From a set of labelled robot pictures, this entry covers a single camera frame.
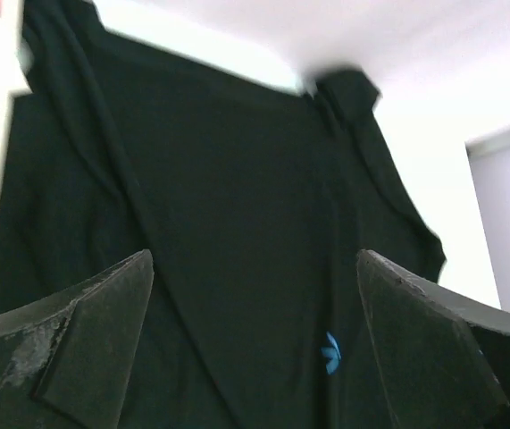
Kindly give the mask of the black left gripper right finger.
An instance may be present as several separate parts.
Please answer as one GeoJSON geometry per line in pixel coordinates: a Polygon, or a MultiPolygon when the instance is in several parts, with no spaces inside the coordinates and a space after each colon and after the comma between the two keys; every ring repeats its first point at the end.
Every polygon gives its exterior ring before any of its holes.
{"type": "Polygon", "coordinates": [[[358,285],[395,428],[510,428],[510,313],[371,250],[358,285]]]}

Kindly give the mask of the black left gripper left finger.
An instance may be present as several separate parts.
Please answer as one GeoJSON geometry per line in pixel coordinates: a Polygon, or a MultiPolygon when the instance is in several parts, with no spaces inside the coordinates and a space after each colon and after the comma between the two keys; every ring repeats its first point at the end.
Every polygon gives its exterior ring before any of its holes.
{"type": "Polygon", "coordinates": [[[0,428],[115,428],[154,279],[142,250],[0,314],[0,428]]]}

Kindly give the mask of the right aluminium frame post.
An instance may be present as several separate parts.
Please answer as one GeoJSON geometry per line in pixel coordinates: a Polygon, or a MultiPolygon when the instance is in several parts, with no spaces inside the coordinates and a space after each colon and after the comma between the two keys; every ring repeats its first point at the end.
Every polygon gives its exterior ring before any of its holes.
{"type": "Polygon", "coordinates": [[[478,158],[495,154],[510,148],[510,128],[500,130],[488,136],[479,137],[465,146],[469,158],[478,158]]]}

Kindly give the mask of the black t shirt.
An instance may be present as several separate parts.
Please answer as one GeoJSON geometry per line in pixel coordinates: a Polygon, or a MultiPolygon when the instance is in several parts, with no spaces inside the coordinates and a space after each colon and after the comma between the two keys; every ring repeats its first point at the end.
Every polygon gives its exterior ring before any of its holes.
{"type": "Polygon", "coordinates": [[[28,1],[31,92],[0,198],[0,313],[147,248],[155,283],[123,428],[388,428],[356,284],[372,249],[445,257],[354,68],[291,96],[28,1]]]}

